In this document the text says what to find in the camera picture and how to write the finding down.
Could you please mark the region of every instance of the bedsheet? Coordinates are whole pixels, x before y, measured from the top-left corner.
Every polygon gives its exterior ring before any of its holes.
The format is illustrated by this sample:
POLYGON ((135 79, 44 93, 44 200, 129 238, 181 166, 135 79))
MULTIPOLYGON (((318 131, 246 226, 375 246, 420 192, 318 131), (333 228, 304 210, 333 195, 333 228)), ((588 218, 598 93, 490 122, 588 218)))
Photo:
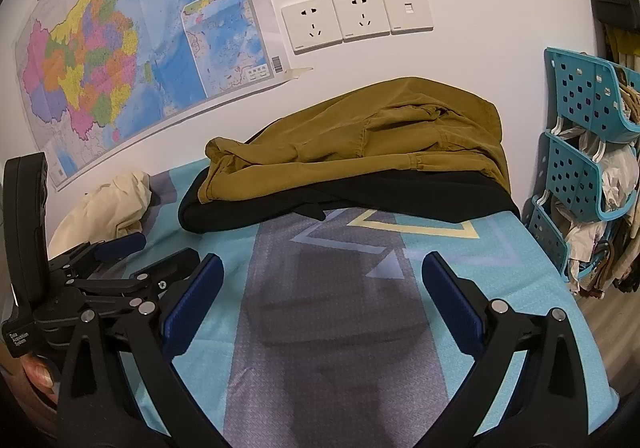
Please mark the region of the bedsheet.
MULTIPOLYGON (((152 177, 148 245, 105 275, 126 276, 184 247, 220 256, 222 290, 174 367, 234 448, 411 447, 423 436, 473 362, 420 280, 430 251, 517 311, 562 307, 584 367, 590 432, 617 408, 573 297, 512 213, 449 224, 348 208, 324 222, 290 214, 195 235, 178 225, 177 207, 205 164, 152 177)), ((480 431, 499 422, 523 361, 514 355, 480 431)), ((166 431, 130 354, 123 362, 145 420, 166 431)))

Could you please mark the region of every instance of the floor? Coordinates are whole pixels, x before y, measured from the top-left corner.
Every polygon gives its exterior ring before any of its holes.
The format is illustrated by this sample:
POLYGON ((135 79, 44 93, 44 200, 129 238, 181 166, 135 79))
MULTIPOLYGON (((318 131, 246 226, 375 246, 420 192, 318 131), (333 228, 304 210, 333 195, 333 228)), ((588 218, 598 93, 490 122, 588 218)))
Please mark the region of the floor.
POLYGON ((640 291, 614 287, 603 300, 581 299, 578 307, 596 339, 610 385, 624 396, 640 383, 640 291))

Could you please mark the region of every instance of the wall socket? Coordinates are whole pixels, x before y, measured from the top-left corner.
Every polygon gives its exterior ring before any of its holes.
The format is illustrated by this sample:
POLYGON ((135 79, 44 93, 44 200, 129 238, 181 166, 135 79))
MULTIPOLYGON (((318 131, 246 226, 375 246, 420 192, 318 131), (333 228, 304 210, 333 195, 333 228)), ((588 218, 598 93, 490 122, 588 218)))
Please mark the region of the wall socket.
POLYGON ((282 17, 294 52, 342 42, 332 0, 308 0, 283 7, 282 17))
POLYGON ((333 0, 345 41, 389 34, 383 0, 333 0))
POLYGON ((429 0, 384 0, 393 34, 433 30, 429 0))

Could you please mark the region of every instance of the handbag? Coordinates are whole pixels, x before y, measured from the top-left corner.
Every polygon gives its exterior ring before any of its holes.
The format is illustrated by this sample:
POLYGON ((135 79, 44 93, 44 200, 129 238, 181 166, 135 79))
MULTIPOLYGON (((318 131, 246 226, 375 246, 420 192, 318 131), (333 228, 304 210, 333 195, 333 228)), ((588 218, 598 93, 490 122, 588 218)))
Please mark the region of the handbag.
POLYGON ((593 7, 602 23, 640 34, 640 0, 593 0, 593 7))

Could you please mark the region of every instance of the map of china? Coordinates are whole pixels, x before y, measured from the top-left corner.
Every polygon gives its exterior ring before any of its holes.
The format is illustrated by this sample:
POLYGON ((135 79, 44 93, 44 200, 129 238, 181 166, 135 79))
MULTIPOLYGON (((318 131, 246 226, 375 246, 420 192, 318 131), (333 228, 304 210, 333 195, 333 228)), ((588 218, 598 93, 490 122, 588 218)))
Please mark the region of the map of china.
POLYGON ((138 34, 116 2, 78 0, 51 32, 36 20, 30 34, 22 81, 31 111, 50 123, 68 110, 83 140, 94 123, 115 121, 135 80, 138 34))
POLYGON ((40 0, 15 62, 57 187, 148 130, 271 74, 252 0, 40 0))

